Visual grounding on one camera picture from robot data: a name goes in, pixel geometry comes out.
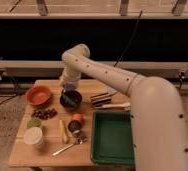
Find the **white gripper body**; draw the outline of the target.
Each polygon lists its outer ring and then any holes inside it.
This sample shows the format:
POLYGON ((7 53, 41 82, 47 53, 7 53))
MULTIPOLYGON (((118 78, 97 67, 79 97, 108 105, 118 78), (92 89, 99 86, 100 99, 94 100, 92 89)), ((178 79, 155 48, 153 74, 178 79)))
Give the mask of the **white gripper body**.
POLYGON ((72 84, 75 87, 78 87, 78 81, 80 80, 80 73, 79 72, 71 72, 69 70, 64 69, 60 79, 59 84, 64 86, 66 84, 72 84))

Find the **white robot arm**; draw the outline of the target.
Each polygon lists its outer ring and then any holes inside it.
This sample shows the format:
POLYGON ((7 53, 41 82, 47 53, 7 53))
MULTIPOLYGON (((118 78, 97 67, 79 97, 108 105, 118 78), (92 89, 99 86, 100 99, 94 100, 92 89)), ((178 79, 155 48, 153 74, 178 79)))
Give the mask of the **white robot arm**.
POLYGON ((62 84, 84 73, 130 98, 136 171, 188 171, 185 111, 172 83, 95 62, 84 44, 65 51, 62 61, 62 84))

